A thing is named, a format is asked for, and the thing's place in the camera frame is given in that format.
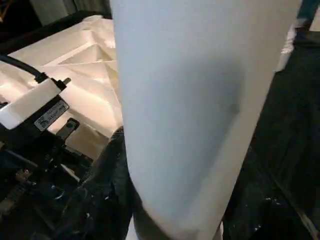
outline black cable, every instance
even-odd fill
[[[29,170],[35,170],[38,168],[38,165],[36,163],[34,163],[33,161],[30,161],[28,159],[26,159],[25,157],[5,148],[4,153],[7,153],[9,156],[14,157],[13,158],[13,162],[16,162],[18,165],[23,165],[24,168],[29,169]]]
[[[45,79],[48,78],[48,76],[44,72],[40,72],[37,69],[35,69],[33,66],[30,66],[18,59],[15,59],[8,55],[2,55],[0,54],[0,61],[10,64],[18,69],[24,70],[34,76],[34,79],[37,81],[37,83],[43,82]]]

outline white plastic part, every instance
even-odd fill
[[[96,159],[122,125],[113,21],[99,15],[11,54],[56,80],[71,78],[61,93],[70,108],[49,130],[75,118],[80,127],[67,145]],[[22,70],[0,62],[0,101],[14,102],[38,84]]]
[[[14,129],[60,92],[51,79],[46,79],[16,101],[1,108],[0,123],[8,130]]]
[[[130,176],[172,239],[215,235],[299,2],[112,1]]]

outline white tube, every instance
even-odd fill
[[[173,239],[214,236],[298,5],[113,1],[130,176]]]

